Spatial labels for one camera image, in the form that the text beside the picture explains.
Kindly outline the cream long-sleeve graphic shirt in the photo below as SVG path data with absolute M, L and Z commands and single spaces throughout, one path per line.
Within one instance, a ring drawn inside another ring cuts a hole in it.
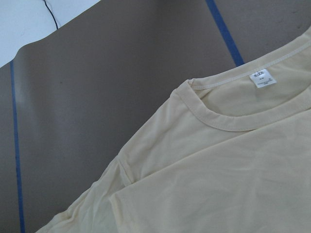
M 311 32 L 184 81 L 42 233 L 308 233 Z

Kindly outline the brown paper table cover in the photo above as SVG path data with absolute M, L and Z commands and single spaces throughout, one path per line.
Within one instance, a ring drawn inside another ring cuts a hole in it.
M 1 1 L 1 232 L 66 210 L 185 79 L 310 24 L 308 0 Z

